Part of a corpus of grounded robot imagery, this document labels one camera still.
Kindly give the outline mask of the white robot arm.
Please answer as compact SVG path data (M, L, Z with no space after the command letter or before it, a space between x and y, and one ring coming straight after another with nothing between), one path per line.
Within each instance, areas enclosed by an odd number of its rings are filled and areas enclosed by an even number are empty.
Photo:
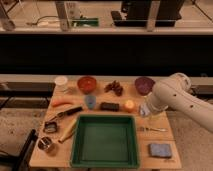
M188 92L190 87L191 80L183 73L175 73L157 81L140 105L140 115L157 115L171 107L213 133L213 105L192 96Z

